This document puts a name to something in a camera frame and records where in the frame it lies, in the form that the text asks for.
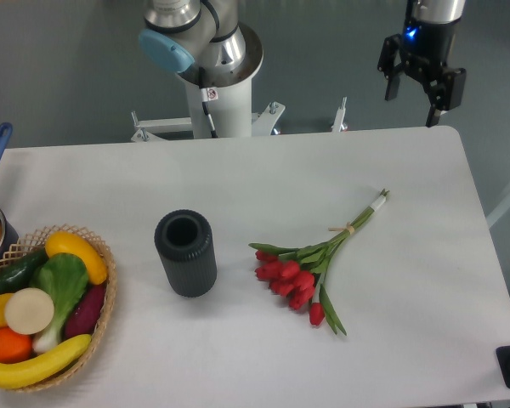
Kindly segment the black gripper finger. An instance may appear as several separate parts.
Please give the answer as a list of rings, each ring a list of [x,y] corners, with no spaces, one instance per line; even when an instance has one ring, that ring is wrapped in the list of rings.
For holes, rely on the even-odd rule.
[[[377,69],[384,75],[387,87],[384,99],[390,101],[395,99],[399,92],[400,75],[403,72],[403,65],[395,60],[400,54],[401,35],[395,34],[386,37],[383,41],[382,50],[379,56]]]
[[[435,79],[428,83],[429,111],[426,127],[439,124],[441,116],[462,103],[467,80],[464,68],[441,67]]]

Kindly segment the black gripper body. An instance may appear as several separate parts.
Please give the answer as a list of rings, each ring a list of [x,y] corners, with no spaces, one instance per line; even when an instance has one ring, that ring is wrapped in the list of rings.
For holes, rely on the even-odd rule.
[[[423,85],[436,78],[447,60],[458,25],[457,1],[409,1],[401,33],[403,73]]]

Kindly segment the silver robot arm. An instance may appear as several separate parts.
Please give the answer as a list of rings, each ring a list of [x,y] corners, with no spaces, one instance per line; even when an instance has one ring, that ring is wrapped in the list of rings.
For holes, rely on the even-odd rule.
[[[462,102],[467,72],[447,64],[462,1],[409,1],[402,31],[383,41],[377,69],[387,80],[385,98],[397,96],[401,76],[420,83],[428,96],[427,126]],[[139,46],[163,70],[194,86],[203,120],[219,90],[250,84],[263,60],[258,36],[238,20],[236,1],[149,1]]]

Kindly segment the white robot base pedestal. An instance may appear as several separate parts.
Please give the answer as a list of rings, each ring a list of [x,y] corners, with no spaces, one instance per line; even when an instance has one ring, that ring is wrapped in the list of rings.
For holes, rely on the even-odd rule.
[[[252,135],[252,79],[263,59],[258,35],[240,22],[230,37],[209,43],[195,63],[178,75],[196,139]]]

